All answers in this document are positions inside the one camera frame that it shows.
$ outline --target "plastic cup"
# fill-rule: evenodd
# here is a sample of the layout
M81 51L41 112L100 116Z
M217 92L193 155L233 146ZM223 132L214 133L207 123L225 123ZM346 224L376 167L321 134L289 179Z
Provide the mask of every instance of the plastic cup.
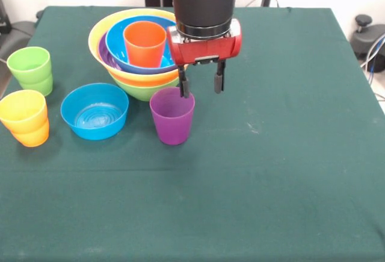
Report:
M36 90L18 90L0 101L0 121L24 146L42 145L49 137L45 97Z
M12 53L7 66L23 89L31 89L47 96L51 93L52 77L51 56L38 46L30 46Z
M140 67L160 67L167 34L150 21L137 21L123 31L130 64Z
M193 122L195 98L180 97L178 87L167 87L156 92L150 100L150 108L159 139L167 145L184 143Z

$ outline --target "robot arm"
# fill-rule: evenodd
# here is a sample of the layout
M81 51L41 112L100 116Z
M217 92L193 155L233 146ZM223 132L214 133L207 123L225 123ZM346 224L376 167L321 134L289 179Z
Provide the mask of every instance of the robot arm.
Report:
M235 0L173 0L176 26L167 30L171 55L179 68L180 95L188 97L185 64L218 63L215 92L224 89L226 59L238 55L242 34L233 18Z

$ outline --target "table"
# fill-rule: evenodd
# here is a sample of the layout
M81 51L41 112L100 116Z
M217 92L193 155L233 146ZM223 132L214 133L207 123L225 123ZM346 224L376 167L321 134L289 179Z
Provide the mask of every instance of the table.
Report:
M237 8L225 91L214 64L188 71L191 137L172 147L133 98L108 140L60 116L71 90L113 83L87 37L123 9L48 7L30 40L52 54L51 135L29 149L0 127L1 261L385 258L385 118L331 10Z

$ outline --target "green bowl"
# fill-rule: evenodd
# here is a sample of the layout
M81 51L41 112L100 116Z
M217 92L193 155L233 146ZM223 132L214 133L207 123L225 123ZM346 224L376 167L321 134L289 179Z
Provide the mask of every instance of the green bowl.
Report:
M156 93L159 89L164 89L166 87L174 87L179 82L179 77L170 81L169 83L162 84L161 86L154 87L138 87L138 86L130 86L128 84L124 84L121 81L115 79L112 75L111 77L114 79L116 84L123 89L126 93L131 95L133 98L139 99L140 101L150 101L150 98L154 93Z

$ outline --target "gray chair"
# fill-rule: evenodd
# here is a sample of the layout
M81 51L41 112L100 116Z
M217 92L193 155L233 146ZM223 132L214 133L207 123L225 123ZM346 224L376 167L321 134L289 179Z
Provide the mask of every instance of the gray chair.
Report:
M35 23L21 21L11 23L4 4L0 0L0 60L6 61L12 52L25 47L35 32ZM0 61L0 98L11 79L7 65Z

